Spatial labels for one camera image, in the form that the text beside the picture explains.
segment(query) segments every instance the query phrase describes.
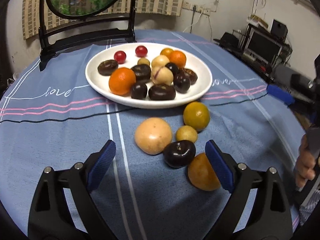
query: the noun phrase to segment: tablecloth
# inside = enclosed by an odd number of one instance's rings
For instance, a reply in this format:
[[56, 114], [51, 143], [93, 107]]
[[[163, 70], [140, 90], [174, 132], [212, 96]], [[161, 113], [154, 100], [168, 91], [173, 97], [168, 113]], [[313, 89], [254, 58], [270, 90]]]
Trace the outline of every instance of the tablecloth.
[[[238, 163], [262, 171], [276, 167], [292, 203], [292, 169], [304, 131], [282, 102], [266, 95], [266, 83], [228, 52], [193, 34], [137, 30], [136, 40], [184, 49], [210, 67], [213, 84], [201, 102], [208, 106], [211, 121], [199, 133], [197, 154], [213, 139]], [[43, 169], [69, 169], [111, 139], [117, 146], [116, 157], [91, 196], [116, 236], [202, 239], [230, 195], [223, 188], [204, 192], [193, 187], [185, 168], [171, 169], [162, 155], [144, 154], [135, 145], [134, 131], [148, 117], [165, 119], [175, 132], [183, 125], [183, 106], [131, 109], [94, 91], [84, 70], [95, 54], [115, 41], [106, 44], [60, 53], [43, 72], [36, 59], [5, 93], [0, 101], [0, 199], [26, 234]], [[70, 190], [65, 192], [77, 228], [85, 231]], [[254, 196], [252, 190], [237, 230], [245, 226]], [[298, 212], [293, 206], [291, 212], [295, 227]]]

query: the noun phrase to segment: red grape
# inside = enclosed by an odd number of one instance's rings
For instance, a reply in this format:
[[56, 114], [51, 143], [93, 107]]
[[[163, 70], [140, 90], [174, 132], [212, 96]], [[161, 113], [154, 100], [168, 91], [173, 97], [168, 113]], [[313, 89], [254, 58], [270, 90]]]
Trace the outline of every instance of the red grape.
[[127, 55], [124, 51], [120, 50], [115, 53], [113, 58], [118, 62], [118, 64], [123, 64], [125, 62], [125, 59], [127, 58]]
[[148, 50], [145, 46], [138, 46], [136, 48], [136, 55], [138, 57], [145, 57], [148, 54]]

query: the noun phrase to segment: person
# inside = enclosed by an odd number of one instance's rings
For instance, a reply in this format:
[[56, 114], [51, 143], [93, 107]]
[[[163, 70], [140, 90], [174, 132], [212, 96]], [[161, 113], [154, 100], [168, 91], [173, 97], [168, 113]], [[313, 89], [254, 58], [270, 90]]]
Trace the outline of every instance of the person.
[[[298, 187], [305, 186], [308, 180], [313, 180], [316, 176], [314, 167], [316, 165], [320, 166], [320, 158], [316, 160], [308, 149], [308, 140], [306, 135], [301, 139], [301, 145], [299, 147], [299, 157], [297, 158], [295, 170], [296, 170], [296, 185]], [[300, 225], [302, 226], [310, 214], [320, 201], [320, 185], [317, 187], [312, 197], [308, 201], [306, 206], [300, 206]]]
[[296, 162], [296, 185], [303, 187], [307, 180], [313, 180], [315, 178], [315, 171], [313, 168], [316, 166], [316, 162], [320, 165], [320, 159], [315, 160], [310, 151], [308, 150], [308, 140], [306, 135], [301, 139], [301, 145], [299, 148], [299, 157]]

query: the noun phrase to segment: television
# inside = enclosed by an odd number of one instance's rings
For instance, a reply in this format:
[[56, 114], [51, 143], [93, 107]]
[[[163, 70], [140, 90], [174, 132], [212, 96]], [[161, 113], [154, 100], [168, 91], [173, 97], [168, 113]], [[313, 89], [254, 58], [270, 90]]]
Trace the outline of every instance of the television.
[[266, 64], [273, 65], [282, 46], [260, 32], [253, 31], [245, 50]]

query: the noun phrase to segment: plate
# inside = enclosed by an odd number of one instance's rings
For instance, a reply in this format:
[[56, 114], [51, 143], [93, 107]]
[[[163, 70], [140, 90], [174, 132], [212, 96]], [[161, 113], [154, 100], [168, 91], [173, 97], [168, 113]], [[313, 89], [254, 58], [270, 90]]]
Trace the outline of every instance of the plate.
[[[137, 46], [143, 45], [148, 49], [146, 58], [151, 62], [155, 57], [159, 56], [160, 52], [164, 48], [171, 48], [173, 50], [182, 51], [187, 57], [186, 68], [192, 69], [198, 76], [198, 80], [194, 85], [191, 85], [186, 94], [176, 93], [174, 100], [165, 101], [151, 101], [149, 97], [145, 100], [132, 99], [130, 96], [123, 97], [112, 94], [109, 89], [109, 76], [102, 76], [98, 72], [98, 66], [102, 61], [113, 59], [113, 55], [118, 51], [122, 50], [126, 53], [127, 59], [124, 64], [119, 64], [119, 68], [127, 67], [132, 68], [137, 64], [139, 57], [135, 55], [135, 49]], [[195, 101], [203, 96], [211, 87], [212, 74], [209, 67], [195, 55], [184, 51], [179, 48], [172, 46], [148, 43], [148, 42], [137, 42], [121, 44], [109, 49], [103, 50], [96, 54], [87, 64], [85, 68], [85, 77], [90, 86], [98, 93], [102, 94], [106, 98], [125, 106], [132, 106], [136, 108], [144, 109], [161, 109], [181, 106], [189, 102]], [[147, 83], [148, 89], [153, 85], [152, 82]]]

